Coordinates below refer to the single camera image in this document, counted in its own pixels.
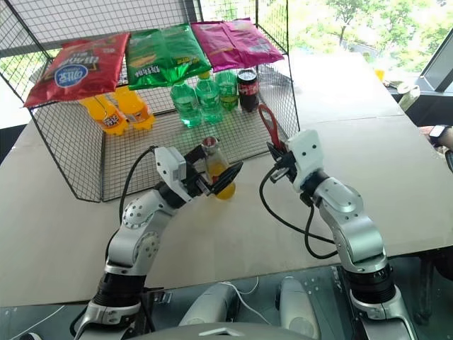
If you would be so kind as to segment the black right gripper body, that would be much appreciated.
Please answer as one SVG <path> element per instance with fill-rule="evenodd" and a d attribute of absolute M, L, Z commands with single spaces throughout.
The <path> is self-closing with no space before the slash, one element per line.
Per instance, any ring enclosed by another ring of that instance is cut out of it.
<path fill-rule="evenodd" d="M 290 183 L 294 183 L 296 176 L 296 161 L 292 152 L 284 154 L 282 158 L 275 161 L 273 170 L 270 171 L 270 181 L 272 183 L 277 183 L 283 177 L 286 177 Z"/>

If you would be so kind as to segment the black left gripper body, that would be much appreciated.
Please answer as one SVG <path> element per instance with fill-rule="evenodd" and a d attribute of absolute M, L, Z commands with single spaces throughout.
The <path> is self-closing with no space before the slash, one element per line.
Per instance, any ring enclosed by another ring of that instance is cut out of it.
<path fill-rule="evenodd" d="M 183 164 L 178 168 L 179 181 L 183 185 L 185 192 L 195 198 L 201 195 L 211 194 L 211 185 L 205 177 L 197 171 L 192 162 L 183 157 Z"/>

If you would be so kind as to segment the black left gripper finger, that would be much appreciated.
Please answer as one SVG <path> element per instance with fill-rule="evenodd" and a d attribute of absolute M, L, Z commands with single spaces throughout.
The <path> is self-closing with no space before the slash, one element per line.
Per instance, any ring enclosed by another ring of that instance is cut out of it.
<path fill-rule="evenodd" d="M 188 164 L 194 165 L 197 162 L 204 160 L 206 158 L 206 153 L 203 146 L 199 144 L 194 149 L 190 150 L 184 158 Z"/>
<path fill-rule="evenodd" d="M 213 184 L 210 186 L 210 193 L 218 194 L 221 191 L 223 191 L 229 184 L 231 184 L 234 181 L 234 179 L 239 174 L 242 166 L 243 162 L 240 161 L 224 170 L 217 177 L 217 180 L 214 181 Z"/>

